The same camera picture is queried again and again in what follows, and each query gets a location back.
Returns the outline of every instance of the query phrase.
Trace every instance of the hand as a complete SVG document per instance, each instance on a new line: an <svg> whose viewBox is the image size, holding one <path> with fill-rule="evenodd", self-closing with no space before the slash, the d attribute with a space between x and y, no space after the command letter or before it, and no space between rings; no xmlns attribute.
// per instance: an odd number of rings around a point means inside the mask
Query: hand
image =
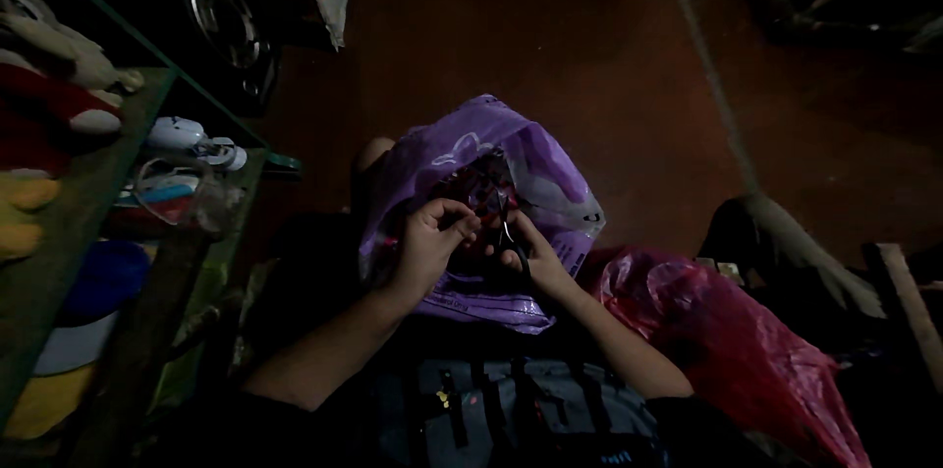
<svg viewBox="0 0 943 468"><path fill-rule="evenodd" d="M527 254L527 265L530 267L531 279L534 280L538 290L561 303L571 298L574 291L578 292L578 295L583 295L572 276L563 268L554 248L540 234L530 218L521 210L512 210L507 214L507 222L514 226L518 236L524 240L524 244L531 245L530 253ZM485 249L485 254L493 255L494 246L489 245ZM521 259L514 251L502 252L500 260L503 265L515 271L524 270Z"/></svg>
<svg viewBox="0 0 943 468"><path fill-rule="evenodd" d="M440 230L446 216L458 221ZM435 288L452 251L458 245L473 243L480 227L481 220L472 209L458 201L436 199L426 203L407 217L400 262L388 287L402 293L409 305L415 306Z"/></svg>

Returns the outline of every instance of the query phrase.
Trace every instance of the red stuffed toy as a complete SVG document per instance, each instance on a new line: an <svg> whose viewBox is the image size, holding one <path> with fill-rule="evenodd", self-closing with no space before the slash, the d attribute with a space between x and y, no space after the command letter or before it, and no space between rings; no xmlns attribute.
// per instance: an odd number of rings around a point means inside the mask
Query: red stuffed toy
<svg viewBox="0 0 943 468"><path fill-rule="evenodd" d="M0 50L0 60L18 59L16 53ZM0 62L0 170L59 176L68 167L70 157L53 147L51 134L66 130L108 135L121 125L118 110L88 90L43 76L29 67Z"/></svg>

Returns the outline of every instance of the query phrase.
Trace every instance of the red plastic bag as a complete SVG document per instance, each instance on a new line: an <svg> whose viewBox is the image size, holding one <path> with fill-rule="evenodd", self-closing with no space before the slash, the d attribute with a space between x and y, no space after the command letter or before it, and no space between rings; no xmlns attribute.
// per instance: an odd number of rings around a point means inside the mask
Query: red plastic bag
<svg viewBox="0 0 943 468"><path fill-rule="evenodd" d="M870 466L829 356L714 270L634 247L613 252L586 261L585 288L678 365L698 395L808 462Z"/></svg>

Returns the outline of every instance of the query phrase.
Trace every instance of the concrete floor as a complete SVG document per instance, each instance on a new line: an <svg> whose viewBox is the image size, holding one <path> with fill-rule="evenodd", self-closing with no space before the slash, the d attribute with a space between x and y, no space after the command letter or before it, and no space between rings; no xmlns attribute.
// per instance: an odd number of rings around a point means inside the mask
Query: concrete floor
<svg viewBox="0 0 943 468"><path fill-rule="evenodd" d="M571 155L607 213L598 245L692 256L714 209L757 184L849 264L866 241L943 238L939 70L770 46L742 0L692 2L742 136L733 148L678 0L350 0L347 48L289 48L253 121L305 178L263 184L248 252L293 213L349 205L349 161L369 138L484 92Z"/></svg>

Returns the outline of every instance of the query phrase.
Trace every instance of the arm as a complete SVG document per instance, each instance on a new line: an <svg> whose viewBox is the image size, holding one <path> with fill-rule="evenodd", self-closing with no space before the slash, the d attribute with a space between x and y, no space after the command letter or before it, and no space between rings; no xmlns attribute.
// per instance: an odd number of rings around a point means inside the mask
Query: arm
<svg viewBox="0 0 943 468"><path fill-rule="evenodd" d="M439 230L448 215L460 219ZM356 374L432 291L455 247L475 240L481 221L448 199L426 204L407 218L400 263L389 284L304 336L262 365L243 390L313 411Z"/></svg>
<svg viewBox="0 0 943 468"><path fill-rule="evenodd" d="M645 398L685 397L694 393L688 378L639 334L627 329L606 308L580 289L563 268L553 247L521 211L508 221L532 245L528 256L536 287L558 302L592 335L613 371ZM501 253L501 263L520 271L513 251Z"/></svg>

